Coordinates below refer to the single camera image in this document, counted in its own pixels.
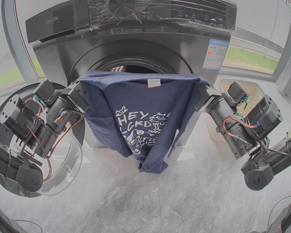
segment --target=aux logo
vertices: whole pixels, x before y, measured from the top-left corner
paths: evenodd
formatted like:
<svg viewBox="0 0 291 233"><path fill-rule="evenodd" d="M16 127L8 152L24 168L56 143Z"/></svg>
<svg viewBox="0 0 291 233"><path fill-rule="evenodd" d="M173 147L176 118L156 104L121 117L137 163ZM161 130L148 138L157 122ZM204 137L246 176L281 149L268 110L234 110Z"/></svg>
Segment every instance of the aux logo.
<svg viewBox="0 0 291 233"><path fill-rule="evenodd" d="M58 20L58 16L57 17L54 17L52 19L47 20L46 24L52 23L53 21L56 21L56 20Z"/></svg>

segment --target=window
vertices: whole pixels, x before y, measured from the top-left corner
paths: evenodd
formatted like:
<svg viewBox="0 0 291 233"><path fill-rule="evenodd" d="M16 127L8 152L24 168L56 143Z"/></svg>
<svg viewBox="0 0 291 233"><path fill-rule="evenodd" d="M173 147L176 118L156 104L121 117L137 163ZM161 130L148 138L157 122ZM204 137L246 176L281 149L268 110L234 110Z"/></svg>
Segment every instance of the window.
<svg viewBox="0 0 291 233"><path fill-rule="evenodd" d="M10 52L4 29L2 24L2 17L0 12L0 91L24 83L24 80L16 66L16 63Z"/></svg>
<svg viewBox="0 0 291 233"><path fill-rule="evenodd" d="M36 13L64 1L66 0L37 0L37 4L35 4L33 1L29 0L15 0L19 28L39 78L44 77L44 73L42 72L32 46L27 42L25 21Z"/></svg>
<svg viewBox="0 0 291 233"><path fill-rule="evenodd" d="M291 0L233 1L238 8L237 29L223 65L272 75L288 39Z"/></svg>

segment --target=navy blue t-shirt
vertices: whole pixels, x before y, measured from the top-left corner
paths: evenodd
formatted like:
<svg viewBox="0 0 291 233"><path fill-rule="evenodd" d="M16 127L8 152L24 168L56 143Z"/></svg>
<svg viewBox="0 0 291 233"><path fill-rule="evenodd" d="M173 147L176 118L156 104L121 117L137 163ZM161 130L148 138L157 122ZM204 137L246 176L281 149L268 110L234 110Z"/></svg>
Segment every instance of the navy blue t-shirt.
<svg viewBox="0 0 291 233"><path fill-rule="evenodd" d="M160 79L149 88L147 79ZM198 75L129 74L91 70L78 81L88 82L84 114L95 137L124 157L134 154L140 172L160 174L163 161L195 112L200 98L197 84L208 84ZM179 134L171 148L177 129Z"/></svg>

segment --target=energy label sticker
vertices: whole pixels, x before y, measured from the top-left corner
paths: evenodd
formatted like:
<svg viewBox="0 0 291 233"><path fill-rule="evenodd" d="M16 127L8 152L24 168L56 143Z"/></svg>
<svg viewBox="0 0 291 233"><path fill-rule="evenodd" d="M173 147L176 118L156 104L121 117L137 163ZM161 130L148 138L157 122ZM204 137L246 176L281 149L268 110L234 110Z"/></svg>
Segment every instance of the energy label sticker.
<svg viewBox="0 0 291 233"><path fill-rule="evenodd" d="M228 46L227 41L210 39L202 68L220 70Z"/></svg>

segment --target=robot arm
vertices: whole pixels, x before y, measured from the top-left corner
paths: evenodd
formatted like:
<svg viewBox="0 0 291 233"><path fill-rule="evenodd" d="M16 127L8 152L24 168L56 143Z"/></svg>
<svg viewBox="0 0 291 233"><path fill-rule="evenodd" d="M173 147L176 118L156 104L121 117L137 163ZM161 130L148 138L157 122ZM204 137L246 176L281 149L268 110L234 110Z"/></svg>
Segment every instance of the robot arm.
<svg viewBox="0 0 291 233"><path fill-rule="evenodd" d="M290 133L279 143L269 148L268 134L283 121L280 109L271 97L265 95L260 102L243 117L236 106L248 101L248 91L239 83L231 84L228 93L220 93L213 87L199 86L201 98L196 111L208 113L217 125L233 155L239 159L249 153L241 168L245 183L251 190L266 187L274 175L291 165Z"/></svg>
<svg viewBox="0 0 291 233"><path fill-rule="evenodd" d="M55 89L49 80L41 82L33 94L34 101L43 108L43 119L27 105L33 98L24 102L19 95L14 95L7 102L0 122L15 135L11 144L16 149L0 143L0 184L5 189L19 196L40 196L36 192L50 174L43 178L39 168L42 163L34 155L49 161L49 153L52 154L62 139L57 141L58 136L80 122L82 113L89 107L81 97L86 87L87 83L78 82ZM75 120L67 129L66 124L72 119Z"/></svg>
<svg viewBox="0 0 291 233"><path fill-rule="evenodd" d="M73 83L64 89L55 89L48 80L43 81L33 91L34 101L43 106L43 119L28 107L28 99L23 101L14 95L0 114L0 122L15 136L11 143L16 150L0 144L0 184L11 193L24 197L36 197L44 179L39 167L42 163L38 155L49 162L49 157L61 132L67 133L81 119L88 109L82 95L86 83ZM194 106L196 111L208 113L236 159L249 153L241 171L246 185L252 190L261 190L268 185L274 175L291 165L291 139L288 134L273 149L269 149L268 134L283 121L274 101L264 96L243 118L237 106L248 103L248 91L234 82L228 93L221 93L214 87L199 85L201 98Z"/></svg>

